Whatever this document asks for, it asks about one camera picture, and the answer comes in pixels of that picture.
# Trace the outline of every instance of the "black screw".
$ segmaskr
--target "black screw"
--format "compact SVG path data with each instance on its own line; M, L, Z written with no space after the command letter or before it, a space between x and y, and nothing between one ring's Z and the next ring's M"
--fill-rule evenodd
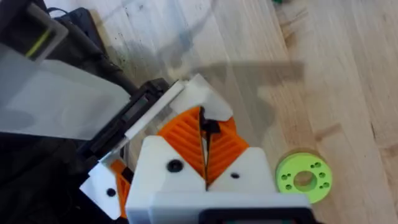
M116 195L116 191L115 191L114 189L107 189L107 190L106 190L106 194L107 194L109 197L113 197L113 196Z
M167 164L167 170L169 172L180 172L183 168L184 164L178 159L173 159Z
M240 176L237 173L232 173L231 177L234 178L234 179L238 179Z

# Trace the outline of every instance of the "green 3d printed part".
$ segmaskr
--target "green 3d printed part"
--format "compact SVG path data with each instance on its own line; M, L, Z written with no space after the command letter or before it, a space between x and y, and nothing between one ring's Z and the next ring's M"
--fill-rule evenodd
M315 203L330 191L331 170L318 156L299 152L280 162L276 170L276 183L279 192L306 194L310 202Z

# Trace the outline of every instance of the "light wood surface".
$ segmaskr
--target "light wood surface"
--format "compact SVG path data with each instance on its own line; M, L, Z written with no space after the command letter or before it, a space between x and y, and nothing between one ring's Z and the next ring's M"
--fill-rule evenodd
M398 1L46 3L89 9L110 57L138 85L203 74L273 169L286 152L317 150L334 175L331 194L313 205L319 220L398 223Z

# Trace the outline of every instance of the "black cable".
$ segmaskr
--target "black cable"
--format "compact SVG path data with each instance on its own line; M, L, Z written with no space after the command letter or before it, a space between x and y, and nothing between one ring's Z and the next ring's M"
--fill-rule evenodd
M50 7L50 8L47 9L47 12L48 12L49 14L50 14L51 12L53 12L53 11L61 11L61 12L64 12L65 14L68 14L67 11L65 11L65 10L63 10L63 9L60 9L60 8L57 8L57 7Z

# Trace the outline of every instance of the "hole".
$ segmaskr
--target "hole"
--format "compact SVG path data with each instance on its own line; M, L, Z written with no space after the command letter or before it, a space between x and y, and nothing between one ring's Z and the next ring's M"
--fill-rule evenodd
M113 196L116 195L116 191L115 191L114 189L107 189L107 190L106 190L106 194L107 194L109 197L113 197Z
M240 176L237 173L232 173L231 177L234 178L234 179L238 179Z
M180 172L183 167L184 164L178 159L173 159L167 164L167 170L169 172Z
M317 177L310 171L301 171L294 177L294 186L297 190L307 192L317 186Z

